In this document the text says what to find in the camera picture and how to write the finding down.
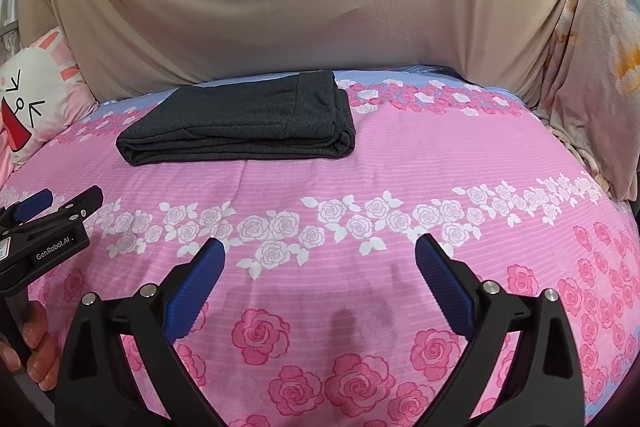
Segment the person's left hand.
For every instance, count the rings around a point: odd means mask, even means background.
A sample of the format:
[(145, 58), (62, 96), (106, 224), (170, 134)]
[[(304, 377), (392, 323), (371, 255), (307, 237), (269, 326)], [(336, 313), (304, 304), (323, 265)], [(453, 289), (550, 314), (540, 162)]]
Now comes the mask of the person's left hand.
[(55, 338), (49, 333), (46, 309), (38, 301), (29, 301), (23, 326), (23, 339), (32, 350), (26, 363), (26, 373), (44, 391), (58, 383), (60, 358)]

